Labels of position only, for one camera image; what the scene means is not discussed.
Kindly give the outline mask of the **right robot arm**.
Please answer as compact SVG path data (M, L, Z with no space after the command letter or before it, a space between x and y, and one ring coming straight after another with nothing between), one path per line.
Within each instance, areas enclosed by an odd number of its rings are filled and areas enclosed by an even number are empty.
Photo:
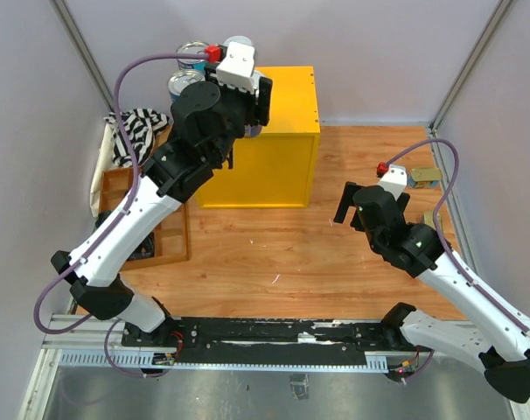
M334 222L352 209L352 227L365 233L370 249L445 296L476 328L472 332L430 317L411 304L396 304L381 320L383 343L393 350L407 344L448 355L481 373L503 397L530 399L530 318L471 270L432 227L404 218L409 196L393 196L380 185L345 184Z

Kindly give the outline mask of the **gold oval tin can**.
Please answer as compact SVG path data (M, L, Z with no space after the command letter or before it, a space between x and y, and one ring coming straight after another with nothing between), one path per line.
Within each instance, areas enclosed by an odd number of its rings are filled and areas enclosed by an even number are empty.
M436 224L433 219L433 212L432 211L426 211L422 214L421 223L435 229Z

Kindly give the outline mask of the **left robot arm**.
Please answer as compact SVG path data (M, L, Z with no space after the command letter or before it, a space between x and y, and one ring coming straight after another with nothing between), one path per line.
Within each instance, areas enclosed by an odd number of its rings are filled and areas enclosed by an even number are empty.
M255 93L217 81L186 87L171 105L173 124L136 176L135 186L94 233L52 263L70 284L78 305L99 319L121 319L160 347L172 335L168 313L120 277L123 264L168 215L178 210L214 171L233 164L233 146L248 126L265 126L273 81L259 79Z

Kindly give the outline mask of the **dark blue tin can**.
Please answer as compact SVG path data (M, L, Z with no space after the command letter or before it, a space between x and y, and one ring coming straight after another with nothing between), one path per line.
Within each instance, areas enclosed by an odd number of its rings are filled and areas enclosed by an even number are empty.
M181 95L181 92L192 83L204 80L205 76L199 70L182 69L175 72L167 82L171 103L177 100Z

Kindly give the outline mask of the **colourful tall can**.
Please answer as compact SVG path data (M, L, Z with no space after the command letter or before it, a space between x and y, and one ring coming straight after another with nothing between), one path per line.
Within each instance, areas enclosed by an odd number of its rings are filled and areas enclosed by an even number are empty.
M245 137L253 138L257 137L262 132L262 126L259 123L258 118L258 99L259 99L259 83L261 80L261 77L263 76L263 73L257 69L254 70L252 75L252 82L254 86L254 94L255 94L255 107L253 110L253 114L251 116L251 123L245 125Z

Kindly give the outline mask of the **white lid clear jar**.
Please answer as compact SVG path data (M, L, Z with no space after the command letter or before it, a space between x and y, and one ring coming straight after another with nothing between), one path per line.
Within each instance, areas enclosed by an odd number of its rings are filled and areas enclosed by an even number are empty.
M240 45L243 45L244 49L255 47L253 41L250 38L241 35L229 37L223 42L223 46L226 49L230 49L231 44L235 44L234 49L240 49Z

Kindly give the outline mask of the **blue label tin can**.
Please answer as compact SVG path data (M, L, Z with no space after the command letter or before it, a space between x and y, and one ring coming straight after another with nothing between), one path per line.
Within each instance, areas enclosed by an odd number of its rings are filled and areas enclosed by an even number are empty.
M181 58L177 59L179 70L196 70L203 72L206 65L206 48L208 43L200 40L193 40L180 45L177 53Z

